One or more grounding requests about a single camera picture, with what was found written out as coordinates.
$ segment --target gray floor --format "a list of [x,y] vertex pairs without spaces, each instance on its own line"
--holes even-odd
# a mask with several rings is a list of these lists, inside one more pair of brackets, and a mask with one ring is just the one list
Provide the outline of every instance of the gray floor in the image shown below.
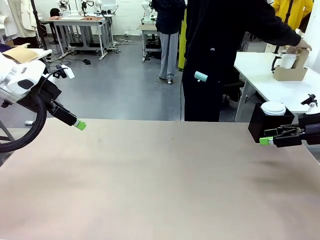
[[[59,79],[62,90],[59,101],[80,119],[115,120],[180,120],[180,83],[182,73],[177,71],[173,85],[158,79],[160,60],[151,58],[142,63],[142,42],[133,37],[137,44],[121,45],[121,53],[110,52],[103,60],[95,54],[68,56],[74,79]],[[85,65],[89,59],[91,65]],[[241,122],[249,122],[253,108],[260,100],[253,96],[245,105]],[[233,101],[221,110],[221,122],[234,122],[238,103]],[[0,119],[7,128],[25,128],[26,120],[34,120],[35,114],[15,104],[6,109],[0,107]],[[311,148],[320,159],[318,147]]]

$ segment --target yellow jacket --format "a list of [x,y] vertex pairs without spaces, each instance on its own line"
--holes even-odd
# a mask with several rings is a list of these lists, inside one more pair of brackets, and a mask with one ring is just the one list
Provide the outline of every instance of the yellow jacket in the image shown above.
[[[290,0],[275,0],[273,7],[275,14],[284,22],[289,9]],[[296,30],[299,28],[302,18],[307,16],[312,11],[314,3],[312,0],[293,0],[291,14],[288,25]]]

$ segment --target black stand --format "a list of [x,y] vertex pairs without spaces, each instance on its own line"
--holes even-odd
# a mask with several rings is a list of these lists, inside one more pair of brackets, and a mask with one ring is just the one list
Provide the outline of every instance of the black stand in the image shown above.
[[[287,12],[286,15],[285,15],[285,20],[284,20],[284,23],[285,23],[285,24],[288,24],[288,22],[289,22],[289,18],[290,18],[291,9],[292,9],[292,5],[293,5],[293,4],[294,4],[294,0],[290,0],[288,12]],[[274,54],[278,54],[279,48],[280,48],[280,46],[276,46],[276,48],[275,48],[275,50],[274,50]]]
[[33,14],[34,14],[34,17],[35,17],[35,21],[36,21],[36,28],[38,30],[43,49],[44,50],[48,50],[47,44],[46,44],[46,41],[45,41],[45,37],[44,37],[44,34],[42,32],[42,29],[41,29],[41,24],[40,24],[40,21],[39,21],[39,18],[38,18],[38,12],[37,12],[37,9],[36,9],[35,1],[34,0],[30,0],[30,1],[31,1],[31,5],[32,5],[32,8],[33,8]]

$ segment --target wall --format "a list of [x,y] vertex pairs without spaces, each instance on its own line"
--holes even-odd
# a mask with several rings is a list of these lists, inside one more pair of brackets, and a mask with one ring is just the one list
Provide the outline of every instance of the wall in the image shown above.
[[315,0],[304,39],[311,45],[306,66],[320,73],[320,0]]
[[[116,0],[119,8],[112,18],[114,35],[139,35],[141,33],[140,30],[137,30],[137,27],[141,24],[141,18],[145,12],[141,5],[142,2],[143,0]],[[34,0],[34,3],[38,13],[42,14],[44,20],[50,17],[51,9],[58,8],[56,0]],[[70,7],[71,10],[77,10],[75,0],[70,0]]]

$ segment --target white cup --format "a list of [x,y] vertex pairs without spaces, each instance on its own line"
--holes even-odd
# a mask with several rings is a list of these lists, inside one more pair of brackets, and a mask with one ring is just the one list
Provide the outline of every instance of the white cup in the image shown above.
[[284,116],[286,114],[286,106],[276,101],[267,101],[261,105],[262,111],[268,116]]
[[297,60],[297,55],[284,54],[282,56],[280,67],[284,69],[291,69],[296,60]]

